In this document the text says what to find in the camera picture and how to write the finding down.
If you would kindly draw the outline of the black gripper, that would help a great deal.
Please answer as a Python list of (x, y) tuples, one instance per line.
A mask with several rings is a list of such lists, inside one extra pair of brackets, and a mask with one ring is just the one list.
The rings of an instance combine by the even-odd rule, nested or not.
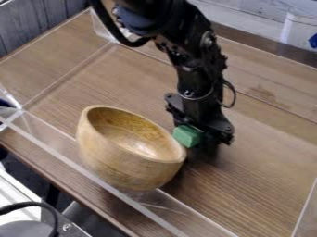
[(226, 118), (222, 108), (225, 87), (235, 91), (223, 74), (217, 75), (202, 67), (186, 69), (176, 67), (176, 91), (164, 95), (166, 110), (172, 114), (175, 127), (194, 130), (198, 140), (191, 145), (231, 144), (234, 126)]

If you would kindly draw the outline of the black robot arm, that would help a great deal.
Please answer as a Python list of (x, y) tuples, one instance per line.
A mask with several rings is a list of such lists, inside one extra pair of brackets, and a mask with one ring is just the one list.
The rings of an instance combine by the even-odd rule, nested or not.
[(230, 144), (234, 127), (225, 117), (226, 56), (211, 23), (189, 0), (88, 0), (110, 33), (127, 47), (152, 42), (176, 71), (176, 92), (164, 96), (178, 127), (194, 127), (205, 143)]

